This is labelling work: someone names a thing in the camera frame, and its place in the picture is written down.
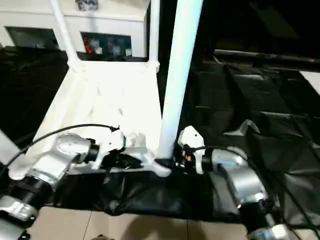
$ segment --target black cable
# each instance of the black cable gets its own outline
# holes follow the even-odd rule
[[[198,151],[198,150],[202,150],[202,149],[224,150],[224,151],[231,152],[235,155],[238,155],[238,156],[246,159],[245,154],[241,154],[241,153],[237,152],[236,150],[230,149],[230,147],[228,147],[228,146],[200,146],[200,147],[192,148],[193,152]]]
[[[70,129],[76,129],[76,128],[83,128],[83,127],[100,127],[100,128],[108,128],[110,129],[112,132],[118,130],[118,127],[113,127],[113,126],[108,126],[108,125],[104,125],[104,124],[95,124],[95,123],[86,123],[86,124],[78,124],[78,125],[72,125],[72,126],[66,126],[63,127],[61,129],[49,132],[39,138],[37,138],[36,140],[32,141],[31,143],[29,143],[27,146],[25,146],[24,148],[22,148],[17,154],[15,154],[6,165],[3,166],[3,169],[0,171],[0,178],[3,176],[3,174],[6,172],[7,168],[23,153],[25,153],[30,147],[32,147],[33,145],[35,145],[36,143],[42,141],[43,139],[46,139],[54,134],[58,134],[61,133],[63,131],[67,131]]]
[[[35,134],[36,134],[35,131],[29,132],[28,134],[26,134],[24,136],[21,136],[18,139],[13,140],[13,142],[14,142],[15,145],[19,145],[19,144],[23,143],[26,140],[32,139],[35,136]]]

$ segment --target metal rod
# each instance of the metal rod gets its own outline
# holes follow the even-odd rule
[[[60,2],[59,0],[50,0],[50,2],[55,16],[55,20],[58,23],[59,29],[62,34],[62,39],[65,45],[65,51],[68,56],[68,65],[70,68],[74,67],[80,60],[78,58],[76,49],[72,43],[70,34],[68,32],[66,21],[61,11]]]
[[[159,51],[159,22],[160,22],[160,0],[151,0],[150,14],[150,44],[149,61],[156,64],[159,70],[158,51]]]
[[[178,0],[157,158],[169,159],[176,141],[203,0]]]
[[[215,55],[222,56],[239,56],[239,57],[252,57],[252,58],[263,58],[263,59],[275,59],[275,60],[290,60],[290,61],[302,61],[302,62],[312,62],[319,63],[319,59],[300,57],[300,56],[289,56],[289,55],[279,55],[275,53],[263,53],[263,52],[251,52],[251,51],[236,51],[236,50],[224,50],[216,49],[214,50]]]
[[[10,138],[0,129],[0,162],[6,165],[11,158],[16,155],[20,149]],[[22,179],[28,167],[31,166],[32,160],[28,159],[24,154],[20,155],[15,162],[9,166],[9,176],[13,180]]]

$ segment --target white cabinet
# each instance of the white cabinet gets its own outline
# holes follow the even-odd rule
[[[133,57],[147,56],[147,10],[150,0],[99,0],[93,12],[80,11],[75,0],[60,0],[67,28],[78,52],[86,52],[83,33],[96,33],[102,48],[110,44],[104,37],[125,39]],[[65,50],[49,0],[10,0],[0,4],[0,44],[15,46],[8,27],[53,30],[56,43]]]

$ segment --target robotic arm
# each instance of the robotic arm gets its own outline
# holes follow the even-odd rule
[[[101,151],[92,139],[73,133],[58,136],[52,148],[42,153],[26,176],[15,183],[8,195],[0,198],[0,239],[28,240],[29,228],[52,192],[72,165],[100,163],[111,151],[121,152],[125,137],[117,130]]]
[[[38,156],[26,176],[15,183],[8,195],[0,198],[0,239],[30,239],[25,229],[33,224],[40,208],[74,166],[99,169],[106,155],[127,153],[126,138],[119,129],[112,133],[111,139],[107,145],[99,146],[94,140],[73,133],[58,136],[52,148]],[[149,159],[142,164],[142,170],[154,171],[160,177],[170,174],[170,168],[198,174],[213,170],[226,179],[249,240],[292,240],[286,225],[273,217],[264,185],[248,166],[247,157],[240,149],[214,149],[208,160],[203,157],[204,139],[192,126],[181,131],[178,145],[181,154],[175,157],[174,164],[168,166],[168,159],[166,164],[156,159],[157,162],[146,165]],[[148,156],[148,151],[132,152],[131,149],[131,153],[144,156],[140,159],[142,162]]]
[[[183,156],[179,158],[178,166],[194,168],[198,174],[213,170],[225,178],[249,240],[296,239],[290,236],[287,226],[273,216],[273,202],[256,172],[249,167],[242,150],[235,147],[214,149],[208,164],[208,160],[202,157],[206,148],[204,140],[192,126],[181,132],[178,144]]]

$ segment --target white tube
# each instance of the white tube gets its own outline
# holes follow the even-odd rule
[[[0,130],[0,162],[4,165],[16,155],[20,149]],[[33,159],[21,154],[10,166],[9,176],[13,180],[21,180],[33,164]]]
[[[169,159],[173,153],[202,3],[177,2],[157,158]]]
[[[159,22],[160,22],[160,0],[151,0],[149,61],[155,63],[157,65],[157,68],[159,68],[159,65],[160,65],[158,61]]]
[[[72,43],[70,34],[68,32],[66,21],[61,11],[59,0],[50,0],[50,2],[51,2],[54,16],[55,16],[55,20],[58,23],[59,29],[62,34],[62,39],[65,45],[65,51],[68,56],[68,65],[71,68],[72,66],[77,64],[77,62],[79,61],[79,58],[78,58],[76,49]]]

